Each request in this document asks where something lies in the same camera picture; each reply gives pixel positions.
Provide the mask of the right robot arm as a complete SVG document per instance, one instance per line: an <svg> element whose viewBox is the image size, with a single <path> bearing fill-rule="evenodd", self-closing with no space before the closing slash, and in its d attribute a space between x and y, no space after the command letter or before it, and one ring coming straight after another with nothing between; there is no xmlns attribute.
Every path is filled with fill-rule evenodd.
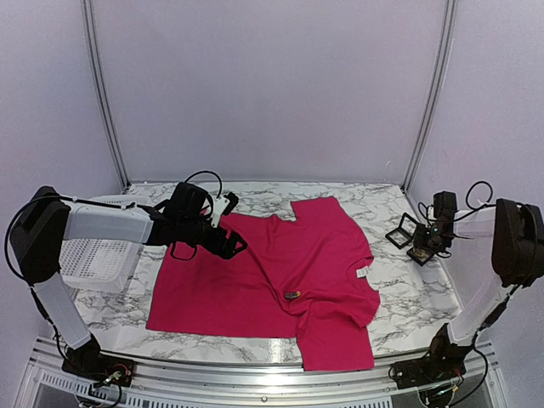
<svg viewBox="0 0 544 408"><path fill-rule="evenodd" d="M498 321L516 291L543 276L543 212L537 205L489 193L466 206L460 209L451 191L436 193L412 236L409 254L420 265L450 257L455 241L487 241L490 253L461 312L438 329L424 356L396 370L411 386L462 375L479 334Z"/></svg>

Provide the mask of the magenta t-shirt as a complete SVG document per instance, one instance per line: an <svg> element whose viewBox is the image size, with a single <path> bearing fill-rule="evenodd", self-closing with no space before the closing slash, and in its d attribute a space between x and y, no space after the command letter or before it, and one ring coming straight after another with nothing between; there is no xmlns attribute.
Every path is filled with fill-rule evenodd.
<svg viewBox="0 0 544 408"><path fill-rule="evenodd" d="M374 366L368 327L380 296L361 227L332 196L292 203L295 218L233 213L246 241L230 260L179 243L156 278L147 328L221 337L294 338L307 371ZM286 292L300 291L293 301Z"/></svg>

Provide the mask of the round silver blue brooch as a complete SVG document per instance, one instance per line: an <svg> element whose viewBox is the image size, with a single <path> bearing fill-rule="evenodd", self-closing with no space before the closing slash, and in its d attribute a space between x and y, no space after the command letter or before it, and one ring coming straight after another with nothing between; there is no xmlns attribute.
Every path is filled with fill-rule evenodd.
<svg viewBox="0 0 544 408"><path fill-rule="evenodd" d="M295 299L298 299L302 296L302 293L300 291L295 292L286 292L284 294L284 299L287 301L293 301Z"/></svg>

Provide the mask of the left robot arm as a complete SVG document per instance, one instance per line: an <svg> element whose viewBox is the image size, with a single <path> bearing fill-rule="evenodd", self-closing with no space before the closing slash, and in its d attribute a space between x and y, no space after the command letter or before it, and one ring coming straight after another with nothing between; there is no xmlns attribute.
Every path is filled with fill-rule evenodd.
<svg viewBox="0 0 544 408"><path fill-rule="evenodd" d="M3 250L9 269L30 289L53 327L63 371L108 383L132 375L131 360L102 353L71 298L84 284L119 292L143 247L184 243L222 259L247 249L236 232L220 227L239 198L212 195L189 180L151 206L120 196L81 199L43 186L9 222Z"/></svg>

